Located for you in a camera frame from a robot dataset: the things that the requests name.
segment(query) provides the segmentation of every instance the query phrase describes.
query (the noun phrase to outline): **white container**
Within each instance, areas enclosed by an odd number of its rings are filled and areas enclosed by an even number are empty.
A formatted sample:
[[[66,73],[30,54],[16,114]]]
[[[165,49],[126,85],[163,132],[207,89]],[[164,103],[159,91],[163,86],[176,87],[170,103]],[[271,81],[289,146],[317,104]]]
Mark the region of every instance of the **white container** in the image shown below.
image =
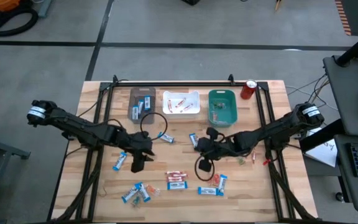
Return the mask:
[[[183,104],[177,107],[184,99],[186,100]],[[172,112],[168,108],[169,100],[171,101]],[[200,94],[198,91],[191,93],[171,93],[165,91],[162,96],[162,101],[162,111],[165,114],[198,114],[200,112]]]

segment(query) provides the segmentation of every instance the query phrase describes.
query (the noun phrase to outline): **green bin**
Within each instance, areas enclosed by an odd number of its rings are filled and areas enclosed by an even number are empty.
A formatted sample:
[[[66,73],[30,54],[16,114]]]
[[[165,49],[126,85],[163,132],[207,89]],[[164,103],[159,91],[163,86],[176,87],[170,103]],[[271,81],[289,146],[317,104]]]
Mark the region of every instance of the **green bin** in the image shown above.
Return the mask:
[[[208,118],[214,127],[227,128],[237,121],[236,96],[231,90],[208,93]]]

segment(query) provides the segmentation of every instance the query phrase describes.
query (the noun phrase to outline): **orange vacuum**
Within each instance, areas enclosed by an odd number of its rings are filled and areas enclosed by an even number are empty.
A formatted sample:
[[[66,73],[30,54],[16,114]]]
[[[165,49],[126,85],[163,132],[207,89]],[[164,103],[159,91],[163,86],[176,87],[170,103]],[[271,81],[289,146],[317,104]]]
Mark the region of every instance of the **orange vacuum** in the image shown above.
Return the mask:
[[[0,11],[10,11],[19,6],[20,0],[0,0]]]
[[[0,0],[0,28],[17,15],[31,14],[31,19],[26,24],[15,29],[0,31],[0,37],[20,34],[31,29],[38,21],[38,13],[32,9],[32,5],[31,0]]]

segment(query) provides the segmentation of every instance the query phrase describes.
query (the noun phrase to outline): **concrete floor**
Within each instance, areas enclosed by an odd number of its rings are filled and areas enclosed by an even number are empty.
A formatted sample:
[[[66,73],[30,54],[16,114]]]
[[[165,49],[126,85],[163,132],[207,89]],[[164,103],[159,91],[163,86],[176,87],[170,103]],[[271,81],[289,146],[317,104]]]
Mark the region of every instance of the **concrete floor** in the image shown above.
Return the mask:
[[[50,14],[30,31],[0,40],[96,42],[109,0],[54,1]],[[103,42],[309,45],[317,51],[224,50],[102,47],[92,80],[115,74],[130,80],[281,79],[302,86],[319,78],[322,59],[342,52],[324,49],[351,46],[334,0],[286,0],[274,13],[274,0],[201,0],[190,7],[179,0],[115,0]],[[19,16],[7,27],[25,20]],[[34,129],[26,114],[34,99],[57,102],[74,113],[93,47],[0,46],[0,141],[31,151],[28,161],[13,158],[0,186],[0,219],[9,223],[47,218],[67,142],[53,127]],[[311,93],[313,86],[303,91]],[[321,97],[335,105],[330,88]],[[296,92],[291,105],[309,96]],[[337,111],[324,106],[330,123]],[[357,222],[351,204],[335,201],[334,177],[310,177],[319,217]]]

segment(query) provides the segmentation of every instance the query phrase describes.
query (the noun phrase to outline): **butcher block tabletop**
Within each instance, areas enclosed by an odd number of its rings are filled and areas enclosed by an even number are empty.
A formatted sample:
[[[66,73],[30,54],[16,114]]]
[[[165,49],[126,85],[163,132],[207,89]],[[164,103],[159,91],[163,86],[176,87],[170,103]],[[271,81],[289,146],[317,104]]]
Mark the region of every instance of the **butcher block tabletop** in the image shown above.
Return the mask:
[[[291,111],[285,84],[281,80],[269,80],[270,96],[272,99],[275,117],[281,118]],[[86,111],[98,98],[100,82],[84,82],[81,92],[77,115]],[[140,131],[139,124],[134,124],[128,118],[128,107],[132,87],[115,87],[112,96],[110,119],[119,120],[128,133]],[[99,178],[98,197],[94,210],[94,222],[274,222],[277,214],[272,193],[269,169],[263,165],[265,161],[265,147],[263,141],[254,149],[256,152],[255,163],[252,156],[245,159],[245,164],[240,165],[238,158],[224,157],[215,161],[216,172],[227,176],[224,196],[198,195],[198,187],[209,187],[195,175],[195,161],[200,156],[194,150],[189,134],[195,133],[199,138],[206,137],[206,129],[210,126],[208,121],[208,93],[211,90],[231,90],[235,93],[238,119],[229,128],[218,128],[226,136],[239,131],[251,131],[260,127],[257,102],[255,94],[249,100],[240,97],[241,87],[154,87],[155,88],[155,112],[162,112],[162,98],[165,91],[175,93],[200,93],[201,111],[196,116],[172,117],[165,116],[168,121],[166,134],[175,138],[171,144],[162,139],[153,142],[152,150],[155,153],[153,162],[146,162],[144,170],[138,173],[131,172],[132,156],[128,155],[121,169],[117,172],[112,166],[119,158],[121,149],[116,147],[104,147],[103,163]],[[100,114],[102,122],[105,101]],[[264,108],[265,117],[268,118],[267,107]],[[87,112],[82,118],[93,121],[95,108]],[[154,138],[163,131],[164,120],[154,115],[153,124],[143,124],[143,130]],[[71,141],[67,153],[78,149],[77,140]],[[85,166],[87,149],[70,154],[64,162],[62,176],[58,185],[55,204],[53,205],[52,218],[59,217],[71,204],[80,190]],[[311,193],[308,175],[306,173],[303,156],[299,149],[288,147],[283,151],[285,166],[287,168],[289,185],[300,203],[306,210],[317,217]],[[185,190],[167,190],[165,172],[181,170],[188,174],[188,188]],[[208,174],[199,170],[203,178]],[[135,183],[143,182],[160,189],[160,195],[150,194],[151,200],[141,202],[138,207],[133,207],[132,197],[127,203],[121,199]],[[85,198],[83,216],[86,217],[90,190]],[[280,198],[284,210],[284,216],[288,217],[284,195],[280,189]]]

